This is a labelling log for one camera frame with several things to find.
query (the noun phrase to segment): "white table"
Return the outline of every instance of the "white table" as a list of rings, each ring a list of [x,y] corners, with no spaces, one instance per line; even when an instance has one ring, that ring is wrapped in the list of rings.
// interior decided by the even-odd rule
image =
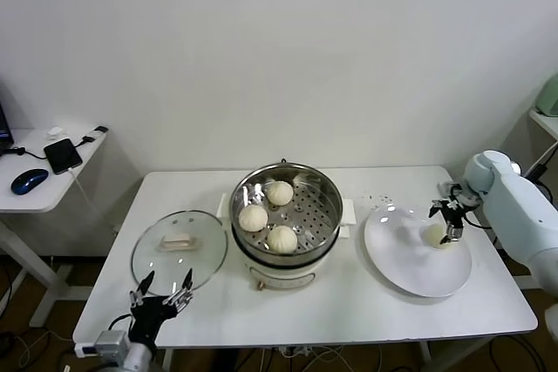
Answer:
[[[78,144],[81,138],[93,128],[95,127],[88,126],[69,132],[73,144]],[[46,130],[12,130],[12,135],[15,141],[14,147],[25,147],[27,151],[38,156],[44,156],[43,148],[54,142],[47,139]],[[91,159],[105,137],[106,135],[102,135],[94,142],[79,147],[78,152],[84,162],[73,169],[76,176]],[[19,174],[35,168],[48,170],[49,177],[25,195],[14,194],[10,189],[13,179]],[[0,213],[45,213],[50,211],[64,197],[73,181],[74,178],[69,172],[59,175],[52,173],[47,160],[35,159],[28,154],[23,156],[3,155],[0,157]],[[21,272],[13,281],[12,294],[22,283],[27,272],[47,288],[35,314],[31,317],[31,327],[44,325],[55,301],[87,300],[92,287],[69,287],[65,283],[65,278],[71,272],[70,265],[63,265],[57,272],[54,272],[17,236],[17,233],[11,231],[3,223],[0,223],[0,247],[22,266]],[[8,295],[6,294],[0,301],[0,309],[7,302]]]
[[[537,327],[533,311],[482,231],[465,228],[463,240],[471,250],[473,271],[466,286],[449,298],[402,294],[364,257],[359,237],[370,207],[391,199],[426,216],[431,200],[439,196],[436,185],[450,179],[442,167],[323,171],[344,198],[354,200],[357,224],[350,228],[349,239],[337,242],[315,281],[297,290],[259,292],[242,265],[241,251],[229,240],[221,270],[195,293],[185,311],[163,324],[156,342],[160,348],[428,341]],[[146,228],[175,211],[216,213],[221,193],[232,191],[246,174],[146,176],[74,330],[77,351],[93,344],[112,319],[129,311],[127,291],[137,287],[130,256]],[[444,370],[487,340],[469,341],[459,351],[452,348],[426,370]]]

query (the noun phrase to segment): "steamed bun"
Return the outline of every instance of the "steamed bun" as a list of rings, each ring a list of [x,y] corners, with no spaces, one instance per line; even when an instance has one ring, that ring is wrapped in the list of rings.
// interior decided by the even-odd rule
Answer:
[[[298,245],[298,238],[292,228],[277,226],[268,234],[269,248],[280,254],[293,253]]]
[[[287,182],[279,180],[268,186],[266,196],[273,205],[287,205],[293,199],[293,187]]]
[[[259,205],[248,205],[238,215],[238,222],[244,231],[255,233],[268,224],[268,213]]]

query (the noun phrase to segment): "smartphone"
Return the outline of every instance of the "smartphone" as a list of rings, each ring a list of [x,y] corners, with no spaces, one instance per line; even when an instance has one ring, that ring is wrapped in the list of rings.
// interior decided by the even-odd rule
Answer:
[[[61,139],[54,144],[46,146],[44,148],[44,155],[49,160],[54,174],[67,172],[68,169],[78,167],[83,163],[76,147],[74,147],[69,139]]]

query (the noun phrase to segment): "floor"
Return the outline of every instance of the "floor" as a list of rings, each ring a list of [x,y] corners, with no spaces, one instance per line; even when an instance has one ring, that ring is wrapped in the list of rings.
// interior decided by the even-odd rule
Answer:
[[[8,269],[10,277],[17,275],[19,266],[8,257],[0,257],[2,262]],[[521,267],[507,263],[510,271],[514,274],[521,274]],[[76,260],[74,269],[69,278],[72,285],[92,285],[102,268],[102,260]],[[0,272],[0,292],[7,288],[7,280],[2,272]],[[9,308],[5,316],[0,320],[0,333],[10,331],[16,335],[27,330],[29,319],[44,293],[44,288],[29,275],[24,280],[22,286],[17,290],[12,298]],[[554,343],[544,326],[544,310],[558,302],[555,298],[545,294],[539,290],[527,291],[525,293],[529,303],[539,318],[539,327],[532,333],[524,335],[527,340],[541,354],[546,368],[549,372],[558,372],[558,344]],[[84,306],[83,302],[62,301],[58,302],[51,312],[46,327],[64,338],[71,338],[72,330],[78,322],[79,314]],[[29,343],[34,342],[44,331],[32,330],[24,336]],[[38,343],[31,350],[31,360],[43,350],[46,338]],[[431,351],[436,355],[449,342],[433,342],[431,343]],[[70,342],[62,342],[52,337],[45,352],[38,357],[37,362],[25,370],[28,371],[53,371],[57,370],[57,362],[60,354],[71,348]],[[18,359],[22,354],[24,347],[21,343],[16,342],[15,347],[4,357],[0,358],[0,371],[11,372],[18,370]],[[418,371],[421,366],[421,357],[419,345],[417,343],[393,343],[381,345],[382,351],[382,367],[384,372],[391,371],[399,366],[406,366],[412,370]],[[263,358],[263,370],[266,370],[271,358],[268,372],[302,372],[302,370],[313,360],[313,356],[298,356],[292,361],[292,369],[290,360],[283,358],[278,352],[266,350]],[[346,346],[343,348],[342,355],[355,372],[373,372],[378,367],[378,346],[377,345],[357,345]],[[204,349],[204,350],[179,350],[175,351],[172,366],[173,372],[204,372],[213,370],[222,370],[219,362],[227,362],[230,353],[225,350]],[[528,353],[522,349],[516,342],[508,338],[498,338],[493,344],[493,355],[496,362],[500,366],[502,372],[508,371],[536,371],[537,368],[529,357]],[[238,355],[236,365],[247,358],[242,365],[241,372],[257,372],[260,371],[262,364],[262,351],[260,349],[242,349]],[[328,354],[323,358],[329,360],[333,355]],[[65,355],[62,364],[71,366],[71,372],[86,371],[99,364],[98,359],[77,359],[73,355]],[[313,371],[343,371],[345,366],[340,360],[334,362],[317,361],[309,368]],[[479,370],[497,371],[492,364],[489,356],[488,346],[485,346],[472,355],[468,356],[451,371],[469,372]]]

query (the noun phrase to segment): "charging cable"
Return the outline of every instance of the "charging cable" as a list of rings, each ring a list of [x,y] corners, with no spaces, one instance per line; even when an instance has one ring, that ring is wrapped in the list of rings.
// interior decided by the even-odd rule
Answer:
[[[101,135],[103,135],[107,132],[108,132],[108,128],[106,128],[105,126],[99,125],[93,131],[87,133],[87,135],[84,135],[81,138],[81,141],[79,142],[79,144],[76,145],[76,148],[82,146],[83,144],[92,143],[93,141],[98,139]]]
[[[7,150],[4,150],[1,154],[17,154],[18,156],[23,156],[24,154],[29,154],[30,156],[33,156],[35,159],[46,160],[46,157],[37,156],[36,154],[34,154],[32,152],[28,152],[25,149],[25,147],[9,148]]]
[[[81,192],[81,194],[84,197],[84,201],[87,204],[87,206],[92,210],[92,212],[95,214],[95,216],[103,222],[103,224],[106,224],[107,227],[112,229],[112,225],[110,222],[108,222],[106,220],[106,218],[102,215],[102,213],[99,211],[99,209],[92,203],[92,201],[89,199],[89,196],[87,195],[87,193],[85,192],[85,189],[81,186],[81,183],[78,180],[78,176],[76,175],[76,173],[73,171],[73,169],[68,169],[68,172],[70,172],[71,176],[73,177],[73,181],[75,182],[75,184],[78,186],[79,191]]]

